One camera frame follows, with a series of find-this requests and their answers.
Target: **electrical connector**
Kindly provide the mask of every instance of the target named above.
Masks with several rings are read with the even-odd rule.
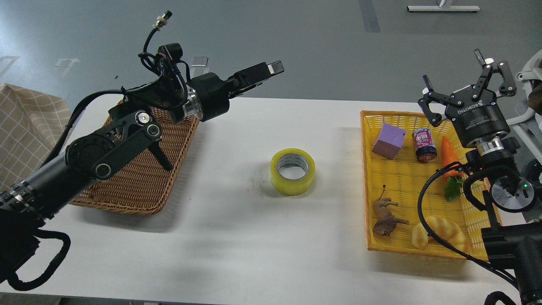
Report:
[[[165,26],[167,24],[167,20],[173,15],[172,12],[167,10],[163,15],[158,16],[158,21],[153,26],[155,29],[160,29],[161,27]]]

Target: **metal bolt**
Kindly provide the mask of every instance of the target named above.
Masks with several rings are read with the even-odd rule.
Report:
[[[142,124],[146,124],[148,123],[149,121],[151,120],[151,117],[145,113],[145,112],[141,112],[137,115],[137,121],[142,123]]]
[[[149,135],[156,137],[160,133],[160,128],[152,124],[152,125],[149,125],[149,127],[147,127],[147,132],[149,133]]]
[[[102,163],[98,164],[96,167],[96,174],[99,177],[107,177],[111,173],[111,167],[108,164]]]

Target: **packing tape roll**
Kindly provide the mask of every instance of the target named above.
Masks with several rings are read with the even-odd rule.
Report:
[[[283,167],[298,166],[305,172],[299,179],[283,177],[279,170]],[[271,183],[276,190],[284,195],[299,195],[306,192],[312,185],[316,169],[312,157],[301,149],[288,148],[277,152],[271,159]]]

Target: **purple block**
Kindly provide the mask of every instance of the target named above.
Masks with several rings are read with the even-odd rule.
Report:
[[[393,160],[403,146],[406,134],[406,130],[384,123],[372,151]]]

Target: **red can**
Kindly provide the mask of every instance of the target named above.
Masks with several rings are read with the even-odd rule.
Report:
[[[437,157],[437,147],[429,128],[416,129],[412,133],[416,158],[420,162],[428,162]]]

